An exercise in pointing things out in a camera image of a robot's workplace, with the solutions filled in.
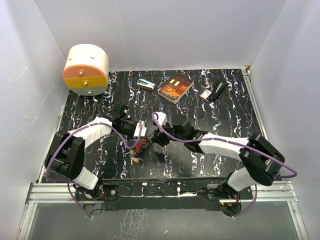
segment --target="book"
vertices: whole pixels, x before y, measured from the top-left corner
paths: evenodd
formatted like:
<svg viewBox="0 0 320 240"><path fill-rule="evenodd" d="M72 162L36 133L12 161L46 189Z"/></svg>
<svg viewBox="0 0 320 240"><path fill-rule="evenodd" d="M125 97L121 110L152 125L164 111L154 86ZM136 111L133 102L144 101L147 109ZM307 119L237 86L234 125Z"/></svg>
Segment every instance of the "book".
<svg viewBox="0 0 320 240"><path fill-rule="evenodd" d="M176 104L182 96L194 85L194 81L184 76L177 75L171 78L158 91L158 94L168 101Z"/></svg>

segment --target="gray wall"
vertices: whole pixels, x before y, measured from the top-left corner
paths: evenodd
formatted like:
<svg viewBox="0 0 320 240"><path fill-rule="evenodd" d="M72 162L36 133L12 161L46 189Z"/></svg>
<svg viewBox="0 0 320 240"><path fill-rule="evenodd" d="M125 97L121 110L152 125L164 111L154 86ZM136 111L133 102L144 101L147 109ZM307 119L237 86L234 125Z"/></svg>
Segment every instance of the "gray wall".
<svg viewBox="0 0 320 240"><path fill-rule="evenodd" d="M292 179L311 239L319 239L320 2L288 1L255 59L251 80L272 143Z"/></svg>
<svg viewBox="0 0 320 240"><path fill-rule="evenodd" d="M65 58L33 0L0 1L0 239L16 239L68 94Z"/></svg>
<svg viewBox="0 0 320 240"><path fill-rule="evenodd" d="M103 48L112 71L252 65L286 0L35 0L59 47Z"/></svg>

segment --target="purple cable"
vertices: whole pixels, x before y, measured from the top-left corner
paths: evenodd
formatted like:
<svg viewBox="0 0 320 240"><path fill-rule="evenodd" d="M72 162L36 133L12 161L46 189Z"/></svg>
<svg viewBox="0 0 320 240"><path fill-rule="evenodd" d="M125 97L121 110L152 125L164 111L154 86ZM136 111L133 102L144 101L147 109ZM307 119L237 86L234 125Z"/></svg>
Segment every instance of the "purple cable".
<svg viewBox="0 0 320 240"><path fill-rule="evenodd" d="M170 137L171 139L173 140L176 140L177 142L181 142L181 143L194 143L194 142L201 142L201 141L209 141L209 140L216 140L216 141L221 141L221 142L224 142L224 143L227 143L227 144L232 144L232 145L236 145L236 146L240 146L242 148L245 148L245 149L248 149L250 151L253 151L257 154L260 154L262 156L264 156L265 158L267 159L270 159L274 162L276 162L277 164L279 164L280 166L290 170L291 172L293 172L292 175L288 175L288 176L281 176L282 178L286 179L286 178L294 178L295 176L298 175L297 171L294 170L292 167L286 165L285 163L279 161L278 159L272 157L272 156L269 156L268 154L265 154L264 152L260 151L260 150L257 150L253 147L250 147L250 146L247 146L247 145L244 145L244 144L241 144L241 143L237 143L237 142L234 142L234 141L227 141L223 138L218 138L218 137L210 137L210 138L200 138L200 139L192 139L192 140L181 140L179 138L176 138L175 136L172 136L170 133L168 133L166 130L164 130L164 128L158 123L157 119L155 118L155 116L157 116L157 119L159 119L159 116L156 112L153 112L152 113L152 120L154 121L154 123L157 125L157 127L164 133L166 134L168 137ZM236 214L234 215L233 217L238 217L244 213L246 213L247 211L249 211L256 203L256 200L257 200L257 195L258 195L258 188L257 188L257 185L255 185L255 196L254 196L254 199L253 199L253 202L251 203L251 205L244 211L240 212L239 214Z"/></svg>
<svg viewBox="0 0 320 240"><path fill-rule="evenodd" d="M107 124L107 123L104 123L104 122L95 122L95 123L92 123L92 124L89 124L89 125L86 125L86 126L82 126L80 128L78 128L77 130L73 131L72 133L69 134L69 136L67 136L65 138L65 140L60 144L60 146L56 149L56 151L54 152L53 156L51 157L49 163L48 163L48 166L46 167L46 171L45 171L45 179L49 182L65 182L67 181L67 187L68 187L68 191L72 197L72 199L75 201L75 203L83 210L83 212L88 215L89 217L92 218L92 215L90 213L88 213L83 207L82 205L78 202L78 200L75 198L75 196L72 194L71 192L71 189L70 189L70 183L72 183L72 181L69 181L67 179L52 179L49 177L49 172L50 172L50 168L54 162L54 159L57 157L58 153L61 151L61 149L64 147L64 145L67 143L67 141L72 137L74 136L75 134L81 132L82 130L84 129L87 129L89 127L93 127L93 126L97 126L97 125L104 125L104 126L107 126L109 128L111 128L120 138L121 140L123 141L123 144L124 146L127 148L127 149L134 149L137 145L138 145L138 142L140 140L140 137L141 137L141 132L142 132L142 123L141 121L139 121L139 135L135 141L135 143L132 145L132 146L128 146L126 140L124 139L124 137L111 125Z"/></svg>

